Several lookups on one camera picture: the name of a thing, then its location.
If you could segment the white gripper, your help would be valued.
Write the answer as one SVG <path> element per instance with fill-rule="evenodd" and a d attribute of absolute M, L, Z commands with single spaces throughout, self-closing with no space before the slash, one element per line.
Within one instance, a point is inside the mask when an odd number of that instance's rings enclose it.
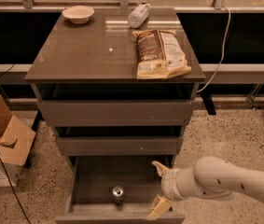
<path fill-rule="evenodd" d="M 178 168 L 169 169 L 158 161 L 152 161 L 156 167 L 158 175 L 161 177 L 161 191 L 164 196 L 157 195 L 152 203 L 147 220 L 156 220 L 165 214 L 172 206 L 173 202 L 184 201 L 178 185 L 181 183 L 180 175 L 182 171 Z"/>

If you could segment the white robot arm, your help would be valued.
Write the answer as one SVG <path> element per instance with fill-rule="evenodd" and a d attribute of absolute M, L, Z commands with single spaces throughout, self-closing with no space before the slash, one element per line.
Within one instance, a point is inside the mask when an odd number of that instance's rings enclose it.
<path fill-rule="evenodd" d="M 157 195 L 146 219 L 154 221 L 164 215 L 174 202 L 188 198 L 204 200 L 232 199 L 241 193 L 264 203 L 264 172 L 250 170 L 222 159 L 206 156 L 186 169 L 169 168 L 152 161 L 161 177 L 162 195 Z"/>

